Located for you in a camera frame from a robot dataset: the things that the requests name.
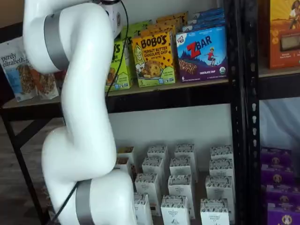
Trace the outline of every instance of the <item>green snack box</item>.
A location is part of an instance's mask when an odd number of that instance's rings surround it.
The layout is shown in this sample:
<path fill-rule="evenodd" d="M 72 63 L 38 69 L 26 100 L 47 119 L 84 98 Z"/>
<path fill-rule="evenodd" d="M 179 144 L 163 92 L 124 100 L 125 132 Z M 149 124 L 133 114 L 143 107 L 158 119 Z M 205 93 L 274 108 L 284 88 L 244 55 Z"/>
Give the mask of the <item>green snack box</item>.
<path fill-rule="evenodd" d="M 121 56 L 122 56 L 122 51 L 124 46 L 123 43 L 124 41 L 122 40 L 118 40 L 114 42 L 112 63 L 107 76 L 105 91 L 108 90 L 110 84 L 112 83 L 114 77 L 116 76 L 120 64 Z M 129 89 L 131 85 L 132 85 L 132 74 L 129 69 L 128 47 L 125 46 L 124 56 L 118 72 L 118 77 L 116 78 L 115 83 L 113 83 L 110 91 Z"/>

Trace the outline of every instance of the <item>cookie image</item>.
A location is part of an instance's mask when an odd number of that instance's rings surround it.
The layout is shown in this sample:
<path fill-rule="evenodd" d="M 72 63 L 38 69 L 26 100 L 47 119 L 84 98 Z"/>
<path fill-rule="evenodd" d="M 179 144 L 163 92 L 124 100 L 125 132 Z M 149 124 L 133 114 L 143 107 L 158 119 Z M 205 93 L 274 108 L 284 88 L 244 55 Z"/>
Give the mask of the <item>cookie image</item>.
<path fill-rule="evenodd" d="M 151 76 L 151 78 L 153 77 L 160 77 L 160 64 L 159 62 L 156 61 L 148 61 L 145 63 L 145 68 L 147 70 L 147 74 Z"/>
<path fill-rule="evenodd" d="M 275 183 L 281 183 L 282 177 L 281 177 L 279 174 L 275 174 L 275 175 L 273 176 L 273 181 L 274 181 Z"/>

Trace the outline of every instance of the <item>upright white box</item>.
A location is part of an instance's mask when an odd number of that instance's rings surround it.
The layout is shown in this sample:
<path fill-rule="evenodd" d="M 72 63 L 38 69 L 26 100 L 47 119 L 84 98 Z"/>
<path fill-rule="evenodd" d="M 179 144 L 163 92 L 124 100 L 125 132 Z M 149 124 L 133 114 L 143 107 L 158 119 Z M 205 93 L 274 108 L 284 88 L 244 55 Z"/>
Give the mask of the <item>upright white box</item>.
<path fill-rule="evenodd" d="M 148 194 L 152 215 L 161 216 L 158 175 L 156 173 L 139 173 L 135 179 L 135 187 L 138 193 Z"/>
<path fill-rule="evenodd" d="M 208 199 L 226 199 L 230 223 L 235 223 L 233 180 L 227 176 L 207 176 L 205 180 Z"/>
<path fill-rule="evenodd" d="M 170 195 L 186 196 L 190 219 L 195 219 L 195 188 L 191 175 L 171 175 L 168 181 Z"/>
<path fill-rule="evenodd" d="M 180 156 L 172 158 L 170 161 L 171 175 L 191 175 L 192 181 L 194 181 L 191 158 L 187 156 Z"/>
<path fill-rule="evenodd" d="M 127 157 L 126 158 L 117 157 L 117 162 L 116 162 L 116 165 L 114 166 L 114 168 L 115 169 L 120 169 L 120 170 L 123 170 L 123 171 L 127 172 L 130 175 L 132 181 L 134 181 L 133 176 L 132 176 L 130 163 L 129 163 L 129 160 L 128 160 Z"/>
<path fill-rule="evenodd" d="M 142 171 L 144 173 L 157 173 L 161 192 L 163 194 L 167 192 L 163 158 L 158 156 L 146 157 L 142 163 Z"/>
<path fill-rule="evenodd" d="M 165 225 L 190 225 L 186 196 L 164 195 L 161 211 Z"/>
<path fill-rule="evenodd" d="M 150 146 L 147 151 L 148 157 L 158 156 L 164 160 L 165 178 L 168 179 L 170 176 L 170 156 L 168 152 L 168 147 L 166 145 L 155 145 Z"/>
<path fill-rule="evenodd" d="M 197 155 L 193 144 L 179 144 L 175 147 L 175 157 L 188 156 L 191 158 L 191 167 L 195 182 L 198 183 L 199 171 Z"/>
<path fill-rule="evenodd" d="M 217 158 L 210 160 L 210 175 L 211 176 L 229 176 L 232 177 L 233 200 L 235 202 L 235 182 L 234 182 L 234 167 L 231 158 Z"/>
<path fill-rule="evenodd" d="M 128 158 L 133 179 L 136 178 L 136 175 L 139 173 L 139 165 L 137 162 L 137 155 L 134 147 L 121 147 L 117 150 L 119 158 Z"/>
<path fill-rule="evenodd" d="M 134 194 L 137 225 L 153 225 L 148 194 Z"/>
<path fill-rule="evenodd" d="M 201 199 L 203 225 L 229 225 L 228 208 L 224 200 Z"/>

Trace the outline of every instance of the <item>purple box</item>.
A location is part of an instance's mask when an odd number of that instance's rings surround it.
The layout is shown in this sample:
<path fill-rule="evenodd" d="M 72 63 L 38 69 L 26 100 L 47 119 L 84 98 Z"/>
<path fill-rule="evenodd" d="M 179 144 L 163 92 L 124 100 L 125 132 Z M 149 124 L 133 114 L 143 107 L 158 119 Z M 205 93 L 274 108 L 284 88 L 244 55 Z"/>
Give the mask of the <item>purple box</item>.
<path fill-rule="evenodd" d="M 267 185 L 266 199 L 272 202 L 300 205 L 300 187 L 289 185 Z"/>
<path fill-rule="evenodd" d="M 282 165 L 262 164 L 261 167 L 261 183 L 267 184 L 287 184 L 293 185 L 294 170 L 292 167 L 284 167 Z"/>
<path fill-rule="evenodd" d="M 268 203 L 268 225 L 299 225 L 300 206 L 290 203 Z"/>
<path fill-rule="evenodd" d="M 275 149 L 262 147 L 261 163 L 262 164 L 280 164 L 283 166 L 292 165 L 292 151 L 286 149 Z"/>

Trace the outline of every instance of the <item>granola bag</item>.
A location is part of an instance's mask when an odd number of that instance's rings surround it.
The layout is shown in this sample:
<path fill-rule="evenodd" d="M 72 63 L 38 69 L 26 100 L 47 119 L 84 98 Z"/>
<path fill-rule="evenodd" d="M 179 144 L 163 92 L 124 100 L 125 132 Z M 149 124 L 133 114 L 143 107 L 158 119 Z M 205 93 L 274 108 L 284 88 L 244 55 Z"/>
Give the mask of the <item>granola bag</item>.
<path fill-rule="evenodd" d="M 31 99 L 37 95 L 27 59 L 20 49 L 22 37 L 0 44 L 0 62 L 4 74 L 18 102 Z"/>

